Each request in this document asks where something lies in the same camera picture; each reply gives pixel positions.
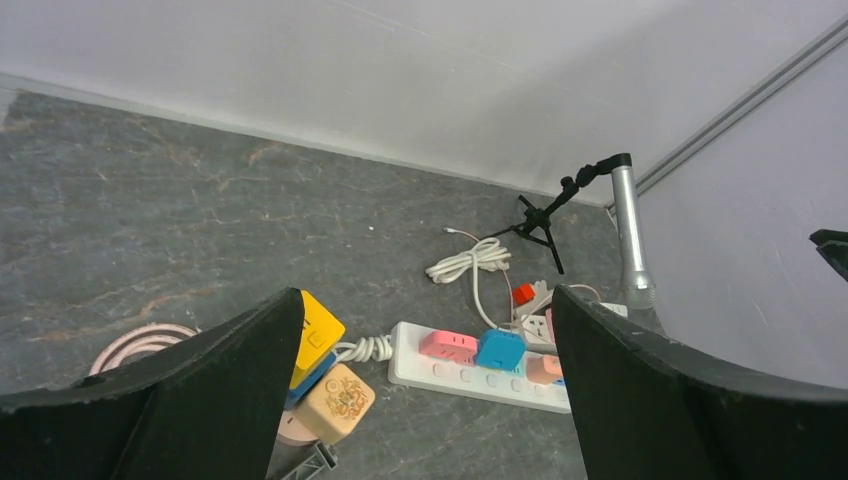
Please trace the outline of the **long white power strip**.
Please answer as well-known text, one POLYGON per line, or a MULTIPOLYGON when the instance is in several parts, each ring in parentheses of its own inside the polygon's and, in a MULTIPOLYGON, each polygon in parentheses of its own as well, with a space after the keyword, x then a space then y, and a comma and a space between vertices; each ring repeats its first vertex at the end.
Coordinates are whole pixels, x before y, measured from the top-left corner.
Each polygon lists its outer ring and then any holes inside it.
POLYGON ((560 414, 571 412, 563 381, 540 384, 527 377, 527 361, 537 358, 536 353, 525 353, 510 372, 460 364, 419 352, 420 342, 433 332, 432 328, 409 322, 394 326, 393 356, 388 366, 391 383, 560 414))

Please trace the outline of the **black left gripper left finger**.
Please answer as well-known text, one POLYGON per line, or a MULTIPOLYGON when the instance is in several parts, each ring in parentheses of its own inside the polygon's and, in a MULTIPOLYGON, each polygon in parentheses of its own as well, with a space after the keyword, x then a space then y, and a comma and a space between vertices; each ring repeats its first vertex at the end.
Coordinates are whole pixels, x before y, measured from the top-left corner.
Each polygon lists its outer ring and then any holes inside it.
POLYGON ((5 479, 261 479, 301 341, 288 288, 231 320, 58 390, 1 399, 5 479))

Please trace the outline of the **beige dragon cube adapter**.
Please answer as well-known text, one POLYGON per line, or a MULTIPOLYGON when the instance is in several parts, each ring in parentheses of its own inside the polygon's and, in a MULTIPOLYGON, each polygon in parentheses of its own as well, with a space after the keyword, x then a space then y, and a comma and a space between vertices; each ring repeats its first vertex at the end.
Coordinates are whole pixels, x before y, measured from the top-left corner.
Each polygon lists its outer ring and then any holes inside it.
POLYGON ((318 440, 335 445, 353 432, 375 400, 375 391, 339 363, 302 398, 293 416, 318 440))

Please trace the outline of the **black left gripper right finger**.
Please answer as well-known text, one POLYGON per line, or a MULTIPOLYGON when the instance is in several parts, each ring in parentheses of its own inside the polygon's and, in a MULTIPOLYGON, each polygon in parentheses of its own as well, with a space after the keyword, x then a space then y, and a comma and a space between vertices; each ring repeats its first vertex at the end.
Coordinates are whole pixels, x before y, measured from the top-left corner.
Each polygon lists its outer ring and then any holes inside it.
POLYGON ((749 369, 560 286, 552 323, 592 479, 843 479, 847 393, 749 369))

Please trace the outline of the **yellow cube socket adapter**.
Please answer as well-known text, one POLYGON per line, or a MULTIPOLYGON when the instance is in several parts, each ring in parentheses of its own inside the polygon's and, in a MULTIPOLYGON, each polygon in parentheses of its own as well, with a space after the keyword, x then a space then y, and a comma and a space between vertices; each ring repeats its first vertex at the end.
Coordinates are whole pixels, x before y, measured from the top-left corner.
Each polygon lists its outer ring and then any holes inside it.
POLYGON ((297 388, 342 339, 345 326, 310 292, 301 291, 304 320, 290 389, 297 388))

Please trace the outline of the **blue cube socket adapter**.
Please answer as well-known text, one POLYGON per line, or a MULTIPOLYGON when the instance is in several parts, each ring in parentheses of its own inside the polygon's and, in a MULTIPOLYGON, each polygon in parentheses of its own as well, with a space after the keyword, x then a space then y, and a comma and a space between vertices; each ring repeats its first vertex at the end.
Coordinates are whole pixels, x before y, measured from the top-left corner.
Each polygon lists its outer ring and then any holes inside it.
POLYGON ((309 373, 297 386, 290 388, 285 400, 284 409, 292 410, 301 398, 335 365, 337 355, 331 351, 321 363, 309 373))

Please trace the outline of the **pink round power socket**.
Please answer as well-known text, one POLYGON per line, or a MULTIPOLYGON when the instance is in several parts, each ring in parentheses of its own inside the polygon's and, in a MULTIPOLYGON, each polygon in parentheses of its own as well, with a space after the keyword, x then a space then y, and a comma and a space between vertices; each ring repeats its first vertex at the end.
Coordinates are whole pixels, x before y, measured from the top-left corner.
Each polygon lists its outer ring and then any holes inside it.
POLYGON ((304 426, 290 411, 284 411, 277 429, 277 440, 289 446, 307 446, 318 437, 304 426))

